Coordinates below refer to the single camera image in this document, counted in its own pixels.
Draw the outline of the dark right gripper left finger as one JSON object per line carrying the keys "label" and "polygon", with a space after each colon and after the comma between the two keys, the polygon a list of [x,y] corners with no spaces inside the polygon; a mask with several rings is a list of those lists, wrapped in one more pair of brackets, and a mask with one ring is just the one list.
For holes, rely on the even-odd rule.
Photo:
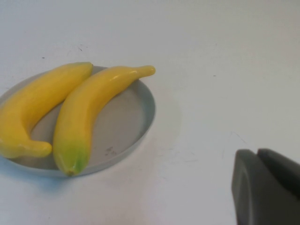
{"label": "dark right gripper left finger", "polygon": [[287,191],[251,150],[235,154],[232,196],[239,225],[300,223],[300,195]]}

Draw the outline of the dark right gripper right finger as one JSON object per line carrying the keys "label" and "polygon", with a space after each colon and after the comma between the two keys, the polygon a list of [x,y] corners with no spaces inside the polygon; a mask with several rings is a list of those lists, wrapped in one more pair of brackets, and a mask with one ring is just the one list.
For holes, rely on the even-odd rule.
{"label": "dark right gripper right finger", "polygon": [[259,149],[257,156],[287,191],[300,194],[300,164],[271,149]]}

